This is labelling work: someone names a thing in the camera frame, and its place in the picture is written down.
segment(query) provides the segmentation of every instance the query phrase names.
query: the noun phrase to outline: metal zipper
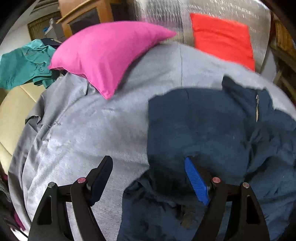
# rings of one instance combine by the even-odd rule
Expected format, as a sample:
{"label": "metal zipper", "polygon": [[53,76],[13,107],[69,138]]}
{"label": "metal zipper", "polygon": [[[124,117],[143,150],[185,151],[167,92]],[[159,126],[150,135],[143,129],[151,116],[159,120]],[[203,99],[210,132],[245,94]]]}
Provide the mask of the metal zipper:
{"label": "metal zipper", "polygon": [[256,95],[256,122],[259,119],[259,95]]}

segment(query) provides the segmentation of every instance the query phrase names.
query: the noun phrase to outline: blue gripper pad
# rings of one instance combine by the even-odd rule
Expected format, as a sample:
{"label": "blue gripper pad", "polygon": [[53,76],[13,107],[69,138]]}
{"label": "blue gripper pad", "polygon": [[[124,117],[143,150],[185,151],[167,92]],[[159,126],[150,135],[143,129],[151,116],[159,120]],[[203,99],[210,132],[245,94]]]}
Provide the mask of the blue gripper pad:
{"label": "blue gripper pad", "polygon": [[198,200],[203,202],[203,204],[207,206],[210,202],[210,198],[207,192],[207,185],[203,181],[201,175],[198,173],[197,169],[195,168],[189,157],[185,158],[185,172],[190,180],[190,183]]}

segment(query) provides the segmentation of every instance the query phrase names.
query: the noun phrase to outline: green garment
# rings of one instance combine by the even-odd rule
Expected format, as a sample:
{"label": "green garment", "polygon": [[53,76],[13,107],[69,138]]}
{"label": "green garment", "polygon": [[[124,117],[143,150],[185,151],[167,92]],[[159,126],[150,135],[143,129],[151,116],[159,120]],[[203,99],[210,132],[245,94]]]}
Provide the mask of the green garment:
{"label": "green garment", "polygon": [[10,90],[26,82],[49,87],[59,71],[49,70],[55,49],[35,39],[20,48],[3,54],[0,59],[0,88]]}

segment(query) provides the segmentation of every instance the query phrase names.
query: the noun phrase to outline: silver foil wall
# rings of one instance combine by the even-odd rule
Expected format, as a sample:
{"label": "silver foil wall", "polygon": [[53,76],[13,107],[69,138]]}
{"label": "silver foil wall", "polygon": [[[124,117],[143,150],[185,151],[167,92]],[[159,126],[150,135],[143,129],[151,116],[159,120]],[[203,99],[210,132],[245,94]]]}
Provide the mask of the silver foil wall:
{"label": "silver foil wall", "polygon": [[134,18],[162,25],[177,32],[173,39],[194,46],[190,12],[236,20],[249,26],[256,71],[265,57],[271,15],[259,0],[133,0]]}

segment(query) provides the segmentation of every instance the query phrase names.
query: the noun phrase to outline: beige leather cushion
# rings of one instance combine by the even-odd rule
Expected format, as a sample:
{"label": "beige leather cushion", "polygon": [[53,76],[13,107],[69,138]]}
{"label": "beige leather cushion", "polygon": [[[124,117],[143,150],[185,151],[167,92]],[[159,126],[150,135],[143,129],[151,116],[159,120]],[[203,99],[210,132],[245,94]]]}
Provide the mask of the beige leather cushion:
{"label": "beige leather cushion", "polygon": [[0,162],[5,173],[8,173],[25,118],[43,91],[43,86],[24,84],[13,88],[0,105]]}

